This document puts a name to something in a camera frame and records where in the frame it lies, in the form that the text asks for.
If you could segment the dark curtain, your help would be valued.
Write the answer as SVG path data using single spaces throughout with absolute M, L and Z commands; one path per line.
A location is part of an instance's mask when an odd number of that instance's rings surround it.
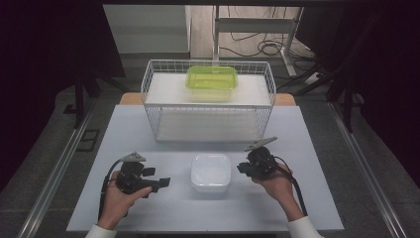
M 351 71 L 362 114 L 420 187 L 420 0 L 378 0 L 380 15 Z M 335 70 L 366 24 L 367 7 L 306 7 L 296 38 Z
M 0 0 L 0 191 L 79 79 L 125 75 L 102 0 Z

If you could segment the grey cabinet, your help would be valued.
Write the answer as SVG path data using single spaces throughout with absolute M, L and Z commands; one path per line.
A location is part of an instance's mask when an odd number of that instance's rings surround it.
M 185 5 L 103 5 L 121 55 L 190 54 L 191 14 Z

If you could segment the black floor bracket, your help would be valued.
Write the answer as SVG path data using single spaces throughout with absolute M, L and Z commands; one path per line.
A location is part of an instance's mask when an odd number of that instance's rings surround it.
M 99 136 L 99 129 L 85 130 L 82 137 L 77 145 L 77 152 L 92 152 Z

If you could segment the black stand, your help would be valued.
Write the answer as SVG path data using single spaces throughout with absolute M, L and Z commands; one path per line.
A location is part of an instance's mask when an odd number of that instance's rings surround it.
M 87 92 L 88 96 L 91 98 L 98 98 L 101 94 L 101 89 L 97 82 L 98 79 L 105 81 L 123 93 L 129 91 L 128 87 L 97 69 L 91 69 L 84 75 L 77 76 L 74 82 L 75 102 L 73 104 L 67 104 L 63 111 L 64 114 L 75 115 L 75 129 L 78 129 L 81 126 L 82 120 L 85 117 L 84 92 Z
M 284 92 L 292 85 L 306 81 L 310 75 L 316 72 L 321 73 L 321 76 L 318 79 L 309 85 L 292 92 L 292 95 L 301 96 L 307 94 L 321 85 L 330 82 L 331 85 L 325 94 L 326 100 L 328 102 L 337 102 L 339 97 L 344 95 L 341 111 L 342 122 L 344 123 L 345 128 L 352 133 L 352 109 L 354 106 L 353 95 L 355 92 L 355 81 L 352 74 L 344 66 L 340 66 L 333 71 L 325 71 L 321 65 L 315 64 L 300 75 L 288 77 L 286 83 L 276 87 L 276 92 Z

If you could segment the white wire rack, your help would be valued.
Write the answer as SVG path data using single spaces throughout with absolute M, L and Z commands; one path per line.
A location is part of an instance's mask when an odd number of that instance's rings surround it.
M 193 88 L 188 77 L 233 72 L 227 89 Z M 266 61 L 152 59 L 141 87 L 158 141 L 252 142 L 263 137 L 276 88 Z

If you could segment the metal floor rail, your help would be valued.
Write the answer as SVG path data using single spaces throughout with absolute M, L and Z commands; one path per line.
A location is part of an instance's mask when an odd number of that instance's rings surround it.
M 60 157 L 52 168 L 45 185 L 43 186 L 37 200 L 29 212 L 20 232 L 16 238 L 35 238 L 41 226 L 53 197 L 62 181 L 68 168 L 72 156 L 74 155 L 77 144 L 80 142 L 83 133 L 92 117 L 92 113 L 97 104 L 96 99 L 89 99 L 85 109 L 85 116 L 81 120 L 79 127 L 74 129 Z
M 400 222 L 398 215 L 396 214 L 390 200 L 386 196 L 382 187 L 380 186 L 377 178 L 375 177 L 373 171 L 368 164 L 367 158 L 363 153 L 359 143 L 357 142 L 354 134 L 349 131 L 343 122 L 344 116 L 340 110 L 340 105 L 338 103 L 328 102 L 327 105 L 331 109 L 335 121 L 339 127 L 340 132 L 343 135 L 343 138 L 348 145 L 353 158 L 358 165 L 361 175 L 367 185 L 367 188 L 374 200 L 376 207 L 379 210 L 379 213 L 391 235 L 392 238 L 408 238 L 404 228 Z

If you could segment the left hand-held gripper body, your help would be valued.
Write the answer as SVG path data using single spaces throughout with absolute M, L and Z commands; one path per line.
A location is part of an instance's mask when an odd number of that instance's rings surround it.
M 126 194 L 132 194 L 137 189 L 135 185 L 142 179 L 146 159 L 137 152 L 131 153 L 121 159 L 123 165 L 116 178 L 116 186 Z

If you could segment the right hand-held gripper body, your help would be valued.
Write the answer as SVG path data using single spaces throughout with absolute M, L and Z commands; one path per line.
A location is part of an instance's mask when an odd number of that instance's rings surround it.
M 274 172 L 275 159 L 265 145 L 275 140 L 276 137 L 261 139 L 245 148 L 245 151 L 248 152 L 248 163 L 251 165 L 244 168 L 250 169 L 253 174 L 251 178 L 268 179 Z

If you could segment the yellow-green plastic container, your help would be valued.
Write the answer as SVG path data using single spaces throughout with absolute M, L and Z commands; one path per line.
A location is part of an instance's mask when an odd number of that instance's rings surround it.
M 194 65 L 186 73 L 185 86 L 197 102 L 226 102 L 238 86 L 238 73 L 231 66 Z

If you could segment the white power strip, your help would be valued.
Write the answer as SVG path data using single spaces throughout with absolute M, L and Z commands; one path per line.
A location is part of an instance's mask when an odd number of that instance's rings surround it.
M 322 74 L 320 72 L 314 72 L 312 75 L 310 75 L 305 81 L 304 83 L 309 85 L 314 83 L 315 81 L 317 81 L 318 79 L 320 79 L 322 77 Z

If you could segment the white plastic container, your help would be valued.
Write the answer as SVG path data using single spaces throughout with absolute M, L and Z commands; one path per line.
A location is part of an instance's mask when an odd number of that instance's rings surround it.
M 225 192 L 231 182 L 231 162 L 223 154 L 199 154 L 191 161 L 190 180 L 198 192 Z

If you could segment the person's right hand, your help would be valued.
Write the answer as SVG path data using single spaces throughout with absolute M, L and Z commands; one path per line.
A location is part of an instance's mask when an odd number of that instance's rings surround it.
M 282 172 L 274 172 L 268 179 L 253 178 L 253 182 L 261 185 L 283 209 L 289 222 L 304 217 L 294 198 L 292 183 Z

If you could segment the wooden table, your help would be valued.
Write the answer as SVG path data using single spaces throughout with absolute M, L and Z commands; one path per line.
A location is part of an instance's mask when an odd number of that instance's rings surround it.
M 124 93 L 120 103 L 122 105 L 142 105 L 143 96 L 140 92 Z M 294 97 L 289 93 L 277 93 L 275 96 L 275 106 L 296 106 Z

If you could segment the person's left hand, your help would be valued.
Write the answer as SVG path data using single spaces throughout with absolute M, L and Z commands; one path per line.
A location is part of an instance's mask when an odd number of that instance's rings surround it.
M 106 186 L 103 209 L 97 222 L 99 227 L 106 230 L 113 230 L 137 200 L 152 192 L 150 187 L 142 188 L 132 194 L 122 192 L 116 186 L 116 178 L 119 173 L 119 171 L 114 172 Z

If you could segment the white metal desk frame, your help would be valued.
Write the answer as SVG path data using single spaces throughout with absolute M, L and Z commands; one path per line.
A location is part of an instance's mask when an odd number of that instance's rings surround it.
M 291 45 L 303 11 L 302 7 L 295 8 L 295 13 L 292 18 L 223 18 L 220 16 L 220 7 L 218 5 L 215 5 L 213 10 L 213 60 L 219 59 L 219 52 L 221 50 L 219 35 L 221 33 L 284 34 L 287 38 L 279 48 L 280 55 L 288 75 L 296 75 L 290 53 Z

